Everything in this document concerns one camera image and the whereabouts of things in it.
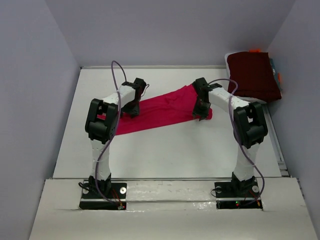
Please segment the metal rail right side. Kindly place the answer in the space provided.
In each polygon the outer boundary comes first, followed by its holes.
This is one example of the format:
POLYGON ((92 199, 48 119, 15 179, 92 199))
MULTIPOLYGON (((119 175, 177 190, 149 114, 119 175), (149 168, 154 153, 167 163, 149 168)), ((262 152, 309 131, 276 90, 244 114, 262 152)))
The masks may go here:
POLYGON ((274 149, 274 153, 277 159, 277 164, 281 173, 282 177, 286 177, 286 178, 290 178, 291 175, 288 171, 279 141, 278 141, 278 137, 275 131, 275 127, 268 109, 268 106, 266 104, 263 105, 263 112, 264 112, 264 116, 265 116, 265 120, 266 120, 266 124, 268 127, 268 134, 270 136, 270 140, 274 149))

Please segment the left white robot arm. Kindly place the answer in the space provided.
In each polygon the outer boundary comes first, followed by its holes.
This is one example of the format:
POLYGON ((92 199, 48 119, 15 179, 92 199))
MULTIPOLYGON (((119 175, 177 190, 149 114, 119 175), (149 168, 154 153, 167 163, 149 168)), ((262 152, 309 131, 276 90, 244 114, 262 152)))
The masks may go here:
POLYGON ((85 188, 101 198, 108 196, 112 188, 110 144, 116 135, 120 117, 128 114, 135 118, 140 114, 140 100, 146 86, 141 78, 134 82, 125 81, 116 92, 90 102, 85 132, 91 142, 92 170, 85 188))

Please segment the pink t-shirt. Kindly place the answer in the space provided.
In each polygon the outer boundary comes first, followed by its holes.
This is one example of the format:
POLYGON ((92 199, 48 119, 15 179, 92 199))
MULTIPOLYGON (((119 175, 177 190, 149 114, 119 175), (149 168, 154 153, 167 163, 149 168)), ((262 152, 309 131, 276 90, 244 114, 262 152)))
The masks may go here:
POLYGON ((179 124, 194 119, 192 112, 197 94, 192 85, 140 102, 140 114, 125 113, 119 120, 117 135, 179 124))

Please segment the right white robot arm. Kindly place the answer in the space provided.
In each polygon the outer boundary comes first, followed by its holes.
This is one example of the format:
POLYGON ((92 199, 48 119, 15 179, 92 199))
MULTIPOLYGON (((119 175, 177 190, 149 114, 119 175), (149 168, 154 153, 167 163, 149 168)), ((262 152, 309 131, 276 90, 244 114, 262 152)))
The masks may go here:
POLYGON ((256 156, 260 144, 268 134, 268 127, 262 104, 249 102, 225 90, 217 80, 207 82, 201 77, 192 83, 196 93, 196 101, 192 116, 199 120, 208 118, 212 105, 229 114, 233 136, 238 145, 235 168, 231 181, 219 182, 215 185, 218 198, 244 198, 253 192, 258 197, 261 188, 258 187, 255 174, 256 156))

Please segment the orange object behind stack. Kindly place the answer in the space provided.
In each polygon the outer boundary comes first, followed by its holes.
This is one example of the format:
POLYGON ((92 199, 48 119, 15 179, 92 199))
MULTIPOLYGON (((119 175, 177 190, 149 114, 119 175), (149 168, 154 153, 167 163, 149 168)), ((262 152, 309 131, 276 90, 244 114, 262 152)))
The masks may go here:
POLYGON ((258 48, 258 49, 250 49, 249 50, 250 53, 260 53, 261 50, 258 48))

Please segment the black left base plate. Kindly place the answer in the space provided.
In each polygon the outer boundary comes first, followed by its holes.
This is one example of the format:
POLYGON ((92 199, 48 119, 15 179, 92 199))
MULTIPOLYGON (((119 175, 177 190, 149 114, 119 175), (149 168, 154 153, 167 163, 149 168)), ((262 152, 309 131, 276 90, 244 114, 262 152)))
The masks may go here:
POLYGON ((102 196, 96 189, 96 186, 89 186, 88 181, 79 182, 81 188, 81 197, 79 208, 81 210, 107 210, 107 211, 125 211, 127 209, 127 183, 113 182, 108 193, 104 192, 102 196))

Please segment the dark red folded t-shirt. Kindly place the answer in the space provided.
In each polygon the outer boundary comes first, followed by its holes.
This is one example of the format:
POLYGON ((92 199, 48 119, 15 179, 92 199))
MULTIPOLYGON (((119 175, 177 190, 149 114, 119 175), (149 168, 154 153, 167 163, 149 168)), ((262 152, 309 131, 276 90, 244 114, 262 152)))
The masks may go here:
POLYGON ((227 58, 227 63, 230 79, 238 84, 235 96, 257 98, 267 103, 282 98, 267 52, 236 52, 227 58))

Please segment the teal orange item beside stack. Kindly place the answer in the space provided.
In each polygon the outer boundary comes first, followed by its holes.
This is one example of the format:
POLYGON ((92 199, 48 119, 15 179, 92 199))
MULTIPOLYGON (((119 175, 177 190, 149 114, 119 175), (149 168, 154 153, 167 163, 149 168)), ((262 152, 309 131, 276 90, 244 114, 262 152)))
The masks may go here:
POLYGON ((273 60, 272 58, 269 58, 269 61, 270 61, 270 65, 271 65, 271 68, 272 68, 272 73, 273 73, 274 80, 276 81, 276 84, 277 84, 279 90, 282 91, 282 87, 281 87, 281 75, 280 75, 280 73, 279 73, 279 72, 277 71, 277 69, 276 69, 274 60, 273 60))

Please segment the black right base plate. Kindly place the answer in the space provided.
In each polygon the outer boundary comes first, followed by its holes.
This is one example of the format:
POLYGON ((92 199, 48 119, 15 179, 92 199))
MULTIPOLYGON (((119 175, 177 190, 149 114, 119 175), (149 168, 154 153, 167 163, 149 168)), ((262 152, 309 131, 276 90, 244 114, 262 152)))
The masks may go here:
POLYGON ((244 192, 237 193, 231 188, 231 182, 220 181, 214 183, 214 188, 210 194, 216 199, 218 210, 237 209, 263 209, 263 204, 257 196, 260 193, 257 182, 245 189, 244 192))

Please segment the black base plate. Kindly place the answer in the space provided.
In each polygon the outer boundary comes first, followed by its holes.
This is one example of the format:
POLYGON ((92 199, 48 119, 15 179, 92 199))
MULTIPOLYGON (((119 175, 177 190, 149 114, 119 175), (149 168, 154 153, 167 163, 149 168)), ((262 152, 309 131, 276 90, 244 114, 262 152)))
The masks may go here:
POLYGON ((107 211, 125 211, 127 209, 127 183, 113 182, 108 193, 104 192, 102 196, 96 189, 96 186, 89 186, 88 181, 79 182, 81 188, 81 197, 79 208, 81 210, 107 210, 107 211))
POLYGON ((260 193, 257 182, 245 189, 244 192, 237 193, 231 188, 231 182, 220 181, 214 183, 214 188, 210 194, 216 199, 218 210, 237 209, 263 209, 263 204, 257 196, 260 193))

